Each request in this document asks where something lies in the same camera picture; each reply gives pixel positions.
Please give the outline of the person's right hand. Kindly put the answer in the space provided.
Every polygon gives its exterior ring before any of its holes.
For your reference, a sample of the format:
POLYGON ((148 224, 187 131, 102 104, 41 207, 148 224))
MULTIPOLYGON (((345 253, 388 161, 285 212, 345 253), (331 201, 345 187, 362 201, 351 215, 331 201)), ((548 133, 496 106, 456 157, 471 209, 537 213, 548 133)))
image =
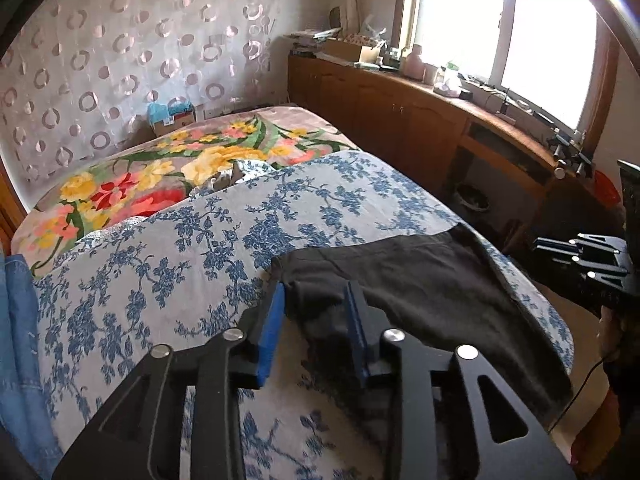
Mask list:
POLYGON ((600 310, 598 343, 603 362, 616 360, 620 355, 626 332, 626 321, 608 307, 600 310))

